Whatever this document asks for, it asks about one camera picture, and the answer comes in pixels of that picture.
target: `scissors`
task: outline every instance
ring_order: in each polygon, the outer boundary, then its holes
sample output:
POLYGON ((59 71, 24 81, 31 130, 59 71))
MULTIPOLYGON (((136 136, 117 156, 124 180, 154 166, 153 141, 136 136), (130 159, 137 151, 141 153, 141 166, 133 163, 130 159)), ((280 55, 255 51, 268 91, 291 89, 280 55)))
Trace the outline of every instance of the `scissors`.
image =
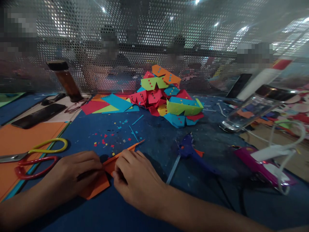
POLYGON ((18 166, 14 168, 15 174, 19 179, 23 180, 30 180, 30 179, 35 179, 38 178, 42 175, 45 175, 47 172, 49 172, 53 166, 57 163, 59 160, 58 156, 47 156, 43 157, 40 159, 35 159, 35 160, 30 160, 30 161, 25 161, 27 155, 32 154, 32 153, 59 153, 64 151, 68 146, 68 141, 63 139, 63 138, 55 138, 55 139, 50 139, 47 140, 34 148, 32 150, 27 151, 25 153, 21 154, 15 154, 15 155, 6 155, 6 156, 0 156, 0 163, 7 163, 7 162, 16 162, 18 161, 18 166), (43 149, 38 149, 46 144, 49 144, 51 142, 56 142, 56 141, 62 141, 64 143, 64 146, 61 149, 58 150, 43 150, 43 149), (40 173, 34 174, 34 175, 26 175, 26 170, 22 166, 27 166, 27 165, 32 165, 36 163, 40 163, 46 160, 54 160, 54 162, 44 171, 41 171, 40 173))

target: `metal mesh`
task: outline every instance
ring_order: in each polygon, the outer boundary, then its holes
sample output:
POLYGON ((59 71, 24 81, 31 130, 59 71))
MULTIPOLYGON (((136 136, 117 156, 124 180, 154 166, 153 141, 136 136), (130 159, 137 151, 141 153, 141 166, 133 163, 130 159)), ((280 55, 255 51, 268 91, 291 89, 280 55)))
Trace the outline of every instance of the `metal mesh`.
POLYGON ((0 59, 0 91, 59 91, 46 61, 63 59, 83 92, 128 92, 158 64, 192 94, 225 95, 241 73, 237 44, 269 42, 300 57, 308 1, 16 0, 36 18, 37 55, 0 59))

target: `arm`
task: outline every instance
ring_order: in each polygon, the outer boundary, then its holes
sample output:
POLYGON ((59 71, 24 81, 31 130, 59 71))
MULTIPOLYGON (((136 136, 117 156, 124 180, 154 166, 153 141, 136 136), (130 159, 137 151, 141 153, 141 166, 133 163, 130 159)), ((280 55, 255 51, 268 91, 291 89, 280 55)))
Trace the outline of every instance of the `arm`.
POLYGON ((124 150, 115 166, 114 185, 124 200, 148 216, 184 231, 271 231, 221 206, 166 185, 140 152, 124 150))
POLYGON ((75 197, 102 169, 93 151, 62 158, 34 187, 0 204, 0 231, 14 231, 75 197), (89 175, 78 176, 90 170, 89 175))

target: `bottle cap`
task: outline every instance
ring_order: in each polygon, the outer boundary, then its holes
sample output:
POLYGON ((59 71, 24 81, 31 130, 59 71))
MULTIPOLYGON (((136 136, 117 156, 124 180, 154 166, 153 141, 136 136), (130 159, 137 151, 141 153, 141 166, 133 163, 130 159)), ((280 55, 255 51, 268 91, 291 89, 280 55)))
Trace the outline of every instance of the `bottle cap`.
POLYGON ((68 63, 66 61, 54 60, 47 61, 46 63, 52 71, 64 71, 69 69, 68 63))

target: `hand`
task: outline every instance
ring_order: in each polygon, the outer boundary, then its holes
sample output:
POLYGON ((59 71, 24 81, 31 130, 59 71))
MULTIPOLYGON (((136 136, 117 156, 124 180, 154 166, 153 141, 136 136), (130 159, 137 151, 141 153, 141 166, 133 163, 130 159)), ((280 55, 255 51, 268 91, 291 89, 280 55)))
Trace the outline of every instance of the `hand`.
POLYGON ((143 153, 123 150, 113 176, 115 188, 127 203, 148 216, 160 217, 168 185, 143 153))
POLYGON ((47 195, 53 204, 60 205, 89 185, 102 168, 94 151, 82 151, 59 160, 35 188, 47 195))

